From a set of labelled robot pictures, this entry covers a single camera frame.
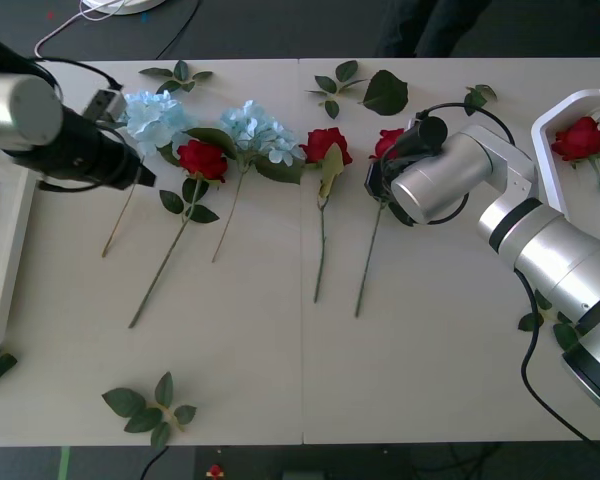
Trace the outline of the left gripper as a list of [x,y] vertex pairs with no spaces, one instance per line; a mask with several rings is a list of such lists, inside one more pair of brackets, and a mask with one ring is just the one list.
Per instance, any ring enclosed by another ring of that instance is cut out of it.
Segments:
[[113,128],[98,128],[97,187],[124,190],[137,181],[153,188],[156,175],[133,152],[124,136]]

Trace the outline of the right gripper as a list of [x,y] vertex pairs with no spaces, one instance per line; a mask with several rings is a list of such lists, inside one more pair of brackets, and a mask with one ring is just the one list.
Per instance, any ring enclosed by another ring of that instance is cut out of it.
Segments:
[[408,148],[391,146],[371,160],[365,188],[372,198],[392,198],[391,184],[408,166]]

